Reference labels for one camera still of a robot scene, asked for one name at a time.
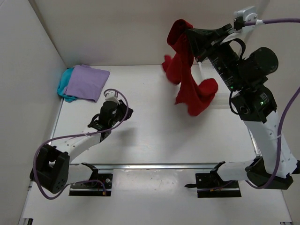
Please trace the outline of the lavender t-shirt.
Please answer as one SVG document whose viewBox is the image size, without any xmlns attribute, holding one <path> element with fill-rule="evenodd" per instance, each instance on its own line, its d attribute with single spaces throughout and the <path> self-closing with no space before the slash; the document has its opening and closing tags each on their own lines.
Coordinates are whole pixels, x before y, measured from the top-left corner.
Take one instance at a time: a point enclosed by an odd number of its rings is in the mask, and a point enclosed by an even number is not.
<svg viewBox="0 0 300 225">
<path fill-rule="evenodd" d="M 74 70 L 65 94 L 75 96 L 77 99 L 97 102 L 110 72 L 94 69 L 88 65 L 76 65 L 72 68 Z"/>
</svg>

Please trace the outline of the red garment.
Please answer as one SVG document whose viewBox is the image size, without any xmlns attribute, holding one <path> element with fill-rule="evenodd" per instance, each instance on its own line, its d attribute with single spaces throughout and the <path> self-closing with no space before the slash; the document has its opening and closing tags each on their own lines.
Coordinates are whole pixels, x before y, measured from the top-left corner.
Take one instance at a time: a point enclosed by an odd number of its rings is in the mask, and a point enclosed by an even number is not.
<svg viewBox="0 0 300 225">
<path fill-rule="evenodd" d="M 175 103 L 186 104 L 188 114 L 198 116 L 211 104 L 218 91 L 218 83 L 209 78 L 197 84 L 192 76 L 194 56 L 185 34 L 186 30 L 192 28 L 193 26 L 183 19 L 174 22 L 167 37 L 167 44 L 175 51 L 175 55 L 165 55 L 162 68 L 169 82 L 180 85 Z"/>
</svg>

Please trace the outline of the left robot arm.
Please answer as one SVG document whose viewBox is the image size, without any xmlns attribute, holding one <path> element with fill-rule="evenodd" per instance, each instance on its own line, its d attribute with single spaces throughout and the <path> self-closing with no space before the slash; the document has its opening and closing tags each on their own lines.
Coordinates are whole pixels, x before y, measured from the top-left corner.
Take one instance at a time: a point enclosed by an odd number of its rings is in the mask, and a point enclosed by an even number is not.
<svg viewBox="0 0 300 225">
<path fill-rule="evenodd" d="M 37 184 L 41 194 L 51 200 L 71 184 L 83 183 L 89 188 L 98 183 L 102 185 L 96 167 L 89 163 L 72 165 L 71 162 L 104 141 L 132 113 L 125 98 L 106 100 L 80 134 L 62 136 L 60 145 L 51 145 L 49 141 L 43 143 L 34 155 L 30 172 L 30 179 Z"/>
</svg>

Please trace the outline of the teal t-shirt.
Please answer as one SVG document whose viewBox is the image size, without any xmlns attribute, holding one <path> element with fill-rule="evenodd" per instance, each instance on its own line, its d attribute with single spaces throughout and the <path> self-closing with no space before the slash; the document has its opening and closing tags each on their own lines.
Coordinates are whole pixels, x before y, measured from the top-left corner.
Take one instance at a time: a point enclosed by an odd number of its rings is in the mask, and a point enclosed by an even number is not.
<svg viewBox="0 0 300 225">
<path fill-rule="evenodd" d="M 61 96 L 68 103 L 77 100 L 77 97 L 69 96 L 69 95 L 65 94 L 65 90 L 68 86 L 68 83 L 69 83 L 69 80 L 71 78 L 73 70 L 74 70 L 73 68 L 68 68 L 67 70 L 65 70 L 63 72 L 63 74 L 61 76 L 61 79 L 60 79 L 60 82 L 59 82 L 58 87 L 57 87 L 57 94 L 59 96 Z"/>
</svg>

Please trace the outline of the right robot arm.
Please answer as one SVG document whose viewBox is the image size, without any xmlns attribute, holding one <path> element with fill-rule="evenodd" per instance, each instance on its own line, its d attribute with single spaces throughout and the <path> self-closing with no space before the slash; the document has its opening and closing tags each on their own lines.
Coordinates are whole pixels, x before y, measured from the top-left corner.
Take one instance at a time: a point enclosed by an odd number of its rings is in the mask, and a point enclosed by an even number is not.
<svg viewBox="0 0 300 225">
<path fill-rule="evenodd" d="M 267 76 L 278 68 L 276 54 L 260 47 L 246 59 L 231 48 L 230 24 L 215 30 L 188 29 L 186 36 L 197 62 L 209 60 L 230 91 L 229 107 L 253 135 L 260 156 L 244 162 L 221 162 L 211 170 L 215 187 L 244 180 L 256 189 L 286 190 L 300 162 L 291 153 L 282 134 L 284 115 L 279 115 Z"/>
</svg>

